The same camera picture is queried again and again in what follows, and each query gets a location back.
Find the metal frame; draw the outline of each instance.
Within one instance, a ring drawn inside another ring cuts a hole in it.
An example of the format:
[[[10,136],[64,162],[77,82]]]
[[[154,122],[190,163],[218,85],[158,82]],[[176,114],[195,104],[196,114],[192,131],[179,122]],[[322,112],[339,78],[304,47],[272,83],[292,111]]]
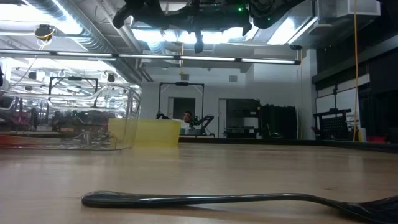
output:
[[[176,85],[176,86],[190,86],[190,85],[199,85],[202,87],[202,93],[201,93],[201,118],[203,118],[203,108],[205,107],[205,84],[203,83],[184,83],[184,82],[175,82],[175,83],[170,83],[170,82],[161,82],[159,83],[159,100],[158,100],[158,106],[157,106],[157,112],[160,112],[160,99],[162,97],[162,85]]]

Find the ceiling pipe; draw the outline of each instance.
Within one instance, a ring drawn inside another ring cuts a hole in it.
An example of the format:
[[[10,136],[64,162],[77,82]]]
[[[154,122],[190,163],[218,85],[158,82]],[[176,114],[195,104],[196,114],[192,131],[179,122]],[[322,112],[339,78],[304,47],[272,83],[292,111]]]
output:
[[[56,20],[65,22],[68,17],[83,28],[82,35],[88,36],[85,38],[76,38],[78,44],[87,49],[89,52],[111,52],[117,53],[116,49],[106,40],[103,34],[93,25],[93,23],[82,13],[82,11],[73,3],[72,0],[24,0],[34,6],[43,13],[50,14]],[[117,58],[115,61],[105,62],[120,71],[123,78],[131,83],[141,84],[142,77],[132,68],[125,60]]]
[[[139,46],[139,42],[136,40],[131,30],[126,29],[126,26],[123,26],[121,29],[117,29],[112,23],[112,16],[115,15],[116,11],[113,9],[112,5],[107,0],[96,0],[98,7],[102,10],[105,15],[105,18],[110,22],[113,28],[118,32],[124,42],[129,46],[131,52],[141,52],[141,48]]]
[[[152,77],[147,73],[146,70],[142,70],[142,74],[148,78],[148,80],[147,80],[148,82],[153,82],[154,81],[152,79]]]
[[[154,54],[166,54],[163,42],[147,42],[147,45]]]

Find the yellow cable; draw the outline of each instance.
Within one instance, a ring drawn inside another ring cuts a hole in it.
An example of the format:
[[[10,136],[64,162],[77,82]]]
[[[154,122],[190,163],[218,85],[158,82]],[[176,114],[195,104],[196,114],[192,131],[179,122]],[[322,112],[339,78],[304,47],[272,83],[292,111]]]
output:
[[[300,50],[300,77],[301,77],[301,124],[300,124],[300,139],[303,139],[303,49]]]
[[[354,109],[354,138],[356,138],[356,113],[357,113],[357,100],[358,100],[358,75],[359,75],[359,65],[358,65],[358,27],[356,21],[356,11],[357,11],[357,0],[354,0],[354,36],[355,36],[355,69],[356,69],[356,78],[355,78],[355,109]]]

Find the table surface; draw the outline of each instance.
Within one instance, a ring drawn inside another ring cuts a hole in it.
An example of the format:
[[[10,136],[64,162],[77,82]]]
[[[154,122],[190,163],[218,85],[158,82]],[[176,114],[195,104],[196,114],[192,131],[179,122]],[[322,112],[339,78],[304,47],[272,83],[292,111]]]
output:
[[[0,150],[0,219],[47,223],[357,223],[309,202],[100,209],[84,193],[297,192],[363,202],[397,194],[398,156],[313,146],[181,144],[126,151]]]

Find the white pillar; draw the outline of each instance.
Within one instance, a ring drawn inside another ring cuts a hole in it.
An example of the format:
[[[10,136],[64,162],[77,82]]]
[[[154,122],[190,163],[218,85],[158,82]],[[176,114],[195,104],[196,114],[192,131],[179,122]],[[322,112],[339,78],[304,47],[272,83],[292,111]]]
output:
[[[315,85],[312,84],[312,77],[317,74],[317,51],[308,50],[302,63],[302,100],[300,99],[299,106],[297,107],[299,112],[298,133],[299,136],[302,133],[302,139],[314,140],[315,133],[311,127],[315,126],[313,115],[317,111],[315,104],[317,91]],[[301,92],[301,78],[299,82],[299,91]]]

